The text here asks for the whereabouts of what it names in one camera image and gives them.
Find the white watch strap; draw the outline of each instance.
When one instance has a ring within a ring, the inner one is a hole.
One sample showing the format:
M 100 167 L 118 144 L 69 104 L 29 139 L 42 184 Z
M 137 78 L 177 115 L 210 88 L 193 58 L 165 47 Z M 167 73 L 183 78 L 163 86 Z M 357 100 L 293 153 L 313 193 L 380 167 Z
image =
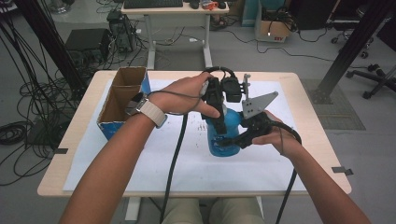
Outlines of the white watch strap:
M 161 111 L 161 109 L 149 100 L 142 105 L 140 112 L 152 119 L 157 128 L 161 128 L 167 119 L 167 116 Z

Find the tape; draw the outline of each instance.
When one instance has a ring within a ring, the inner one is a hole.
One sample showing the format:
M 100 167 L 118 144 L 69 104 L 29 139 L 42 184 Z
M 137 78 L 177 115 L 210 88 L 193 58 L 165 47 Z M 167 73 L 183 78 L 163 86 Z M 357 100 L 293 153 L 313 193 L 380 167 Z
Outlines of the tape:
M 352 170 L 346 169 L 344 166 L 332 167 L 332 171 L 335 173 L 344 173 L 346 175 L 353 175 Z
M 68 148 L 56 148 L 55 151 L 53 152 L 54 154 L 66 154 Z

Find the black pole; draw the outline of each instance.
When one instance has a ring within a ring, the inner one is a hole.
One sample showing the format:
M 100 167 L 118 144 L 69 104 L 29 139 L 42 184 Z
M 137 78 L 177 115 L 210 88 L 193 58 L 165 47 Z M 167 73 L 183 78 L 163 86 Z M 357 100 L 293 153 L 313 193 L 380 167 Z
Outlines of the black pole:
M 87 84 L 82 80 L 73 61 L 67 54 L 64 42 L 59 37 L 48 15 L 43 11 L 37 0 L 14 0 L 14 2 L 59 68 L 67 84 L 69 84 L 73 98 L 80 100 L 87 90 Z
M 332 90 L 395 4 L 395 0 L 376 0 L 372 2 L 334 63 L 332 63 L 326 76 L 318 84 L 318 88 L 310 92 L 315 104 L 330 102 Z

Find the chair wheel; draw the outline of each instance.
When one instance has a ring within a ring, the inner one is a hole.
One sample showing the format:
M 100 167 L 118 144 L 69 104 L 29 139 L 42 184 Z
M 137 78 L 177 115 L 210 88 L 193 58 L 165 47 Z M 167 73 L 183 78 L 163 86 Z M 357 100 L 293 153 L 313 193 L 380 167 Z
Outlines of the chair wheel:
M 371 97 L 372 97 L 372 94 L 371 94 L 370 92 L 365 91 L 365 92 L 363 93 L 363 98 L 364 98 L 364 99 L 368 100 L 368 99 L 370 99 Z
M 368 70 L 369 72 L 374 72 L 375 69 L 377 69 L 377 68 L 379 68 L 379 65 L 378 65 L 378 64 L 370 64 L 370 65 L 367 67 L 367 70 Z
M 353 72 L 346 72 L 346 77 L 352 78 L 353 77 Z
M 363 59 L 367 58 L 368 56 L 369 56 L 369 53 L 367 51 L 364 51 L 364 52 L 361 53 L 361 57 Z
M 334 27 L 331 20 L 326 21 L 326 27 L 328 30 L 331 30 Z

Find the table leg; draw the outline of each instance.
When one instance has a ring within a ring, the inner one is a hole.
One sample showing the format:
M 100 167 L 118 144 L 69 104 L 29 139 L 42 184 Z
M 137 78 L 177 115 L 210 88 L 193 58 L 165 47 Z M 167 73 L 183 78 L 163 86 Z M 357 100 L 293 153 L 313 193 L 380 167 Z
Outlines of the table leg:
M 209 29 L 210 29 L 210 15 L 205 15 L 205 40 L 204 40 L 204 58 L 205 67 L 212 67 L 212 57 L 210 56 L 209 48 Z
M 256 196 L 257 202 L 259 203 L 260 211 L 262 211 L 262 197 Z
M 148 70 L 154 70 L 155 41 L 152 40 L 151 20 L 149 15 L 145 15 L 145 22 L 148 33 Z
M 131 197 L 128 201 L 128 208 L 125 214 L 125 223 L 135 224 L 139 215 L 140 198 Z

